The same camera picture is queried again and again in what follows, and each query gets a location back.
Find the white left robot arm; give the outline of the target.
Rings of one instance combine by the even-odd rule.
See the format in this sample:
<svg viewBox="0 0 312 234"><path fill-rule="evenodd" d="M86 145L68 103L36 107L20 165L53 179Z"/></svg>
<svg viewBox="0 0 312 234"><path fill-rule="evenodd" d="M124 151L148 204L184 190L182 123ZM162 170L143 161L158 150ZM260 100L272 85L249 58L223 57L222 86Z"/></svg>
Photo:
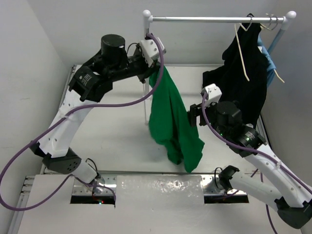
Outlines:
<svg viewBox="0 0 312 234"><path fill-rule="evenodd" d="M136 44L132 56L127 55L122 36L104 35L100 50L71 78L50 131L35 140L30 150L42 157L43 164L51 171L73 175L86 184L99 181L97 170L70 148L71 141L89 112L113 89L114 82L137 76L144 83L153 72L164 68L158 60L163 60L165 52L160 38L151 33Z"/></svg>

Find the green t-shirt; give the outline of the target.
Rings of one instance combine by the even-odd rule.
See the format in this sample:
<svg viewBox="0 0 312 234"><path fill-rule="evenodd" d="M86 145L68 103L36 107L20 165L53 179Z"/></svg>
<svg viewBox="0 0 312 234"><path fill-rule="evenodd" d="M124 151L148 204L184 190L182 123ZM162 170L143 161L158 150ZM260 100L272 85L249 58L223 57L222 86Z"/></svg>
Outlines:
<svg viewBox="0 0 312 234"><path fill-rule="evenodd" d="M179 90L166 68L153 93L148 126L151 137L165 147L172 163L183 163L188 173L197 168L203 156L204 142L197 128L190 125Z"/></svg>

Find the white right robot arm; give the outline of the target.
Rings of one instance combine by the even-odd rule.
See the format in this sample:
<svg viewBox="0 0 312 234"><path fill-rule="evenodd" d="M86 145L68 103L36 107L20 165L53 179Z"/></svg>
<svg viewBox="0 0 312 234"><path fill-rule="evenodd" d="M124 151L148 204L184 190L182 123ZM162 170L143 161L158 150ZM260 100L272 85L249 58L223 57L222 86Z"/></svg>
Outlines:
<svg viewBox="0 0 312 234"><path fill-rule="evenodd" d="M234 102L193 104L189 122L207 125L236 154L251 163L271 182L270 185L244 175L237 167L227 166L215 183L225 191L243 190L277 212L289 226L301 229L312 218L312 188L294 175L276 156L265 138L242 121Z"/></svg>

